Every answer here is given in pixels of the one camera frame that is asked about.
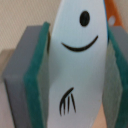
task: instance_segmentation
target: sponge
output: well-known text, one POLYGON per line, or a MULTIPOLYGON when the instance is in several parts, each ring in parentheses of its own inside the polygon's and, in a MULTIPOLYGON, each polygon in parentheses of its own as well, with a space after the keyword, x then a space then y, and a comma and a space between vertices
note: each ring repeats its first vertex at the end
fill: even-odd
POLYGON ((44 78, 41 77, 43 82, 39 83, 38 87, 37 78, 38 75, 40 76, 39 72, 44 71, 41 66, 47 58, 48 29, 47 22, 43 27, 28 26, 3 73, 16 128, 42 128, 44 126, 42 115, 47 114, 46 111, 42 111, 43 105, 39 102, 39 100, 42 101, 42 95, 39 96, 40 89, 38 88, 40 86, 43 88, 43 82, 46 84, 44 79, 47 75, 43 76, 44 78))
POLYGON ((38 44, 33 54, 30 66, 24 75, 27 105, 33 128, 46 127, 47 110, 44 108, 48 108, 48 30, 49 24, 45 23, 41 29, 38 44))
POLYGON ((128 35, 122 27, 109 28, 103 106, 108 128, 128 126, 128 35))

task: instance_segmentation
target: gray sponge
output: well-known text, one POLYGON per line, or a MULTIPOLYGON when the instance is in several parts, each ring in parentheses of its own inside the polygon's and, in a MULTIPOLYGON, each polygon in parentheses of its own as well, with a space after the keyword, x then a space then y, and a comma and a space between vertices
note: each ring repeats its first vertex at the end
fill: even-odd
POLYGON ((128 126, 128 35, 109 28, 103 106, 108 128, 128 126))

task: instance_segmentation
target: drawn eye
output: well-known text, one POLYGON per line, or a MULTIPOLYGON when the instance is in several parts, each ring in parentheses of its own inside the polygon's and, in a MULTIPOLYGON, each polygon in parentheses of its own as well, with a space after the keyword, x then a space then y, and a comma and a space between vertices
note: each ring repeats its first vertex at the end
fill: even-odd
POLYGON ((86 27, 89 24, 89 21, 90 21, 89 13, 87 11, 82 12, 80 16, 80 24, 83 27, 86 27))

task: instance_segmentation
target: white fish figure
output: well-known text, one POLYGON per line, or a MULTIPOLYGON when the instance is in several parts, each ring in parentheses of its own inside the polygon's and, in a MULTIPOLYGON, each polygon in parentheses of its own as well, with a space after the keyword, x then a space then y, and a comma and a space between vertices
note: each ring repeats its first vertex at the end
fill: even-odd
POLYGON ((91 128, 102 102, 107 22, 103 0, 62 0, 49 53, 48 128, 91 128))

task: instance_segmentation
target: drawn smile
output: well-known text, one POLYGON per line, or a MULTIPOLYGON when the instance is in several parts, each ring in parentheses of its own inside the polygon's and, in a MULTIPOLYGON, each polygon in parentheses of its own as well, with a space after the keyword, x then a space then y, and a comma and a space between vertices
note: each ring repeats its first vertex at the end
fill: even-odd
POLYGON ((64 47, 66 47, 68 50, 70 51, 73 51, 73 52, 82 52, 82 51, 85 51, 87 49, 89 49, 98 39, 98 36, 96 36, 96 38, 88 45, 84 46, 84 47, 81 47, 81 48, 75 48, 75 47, 70 47, 70 46, 67 46, 66 44, 62 43, 62 45, 64 47))

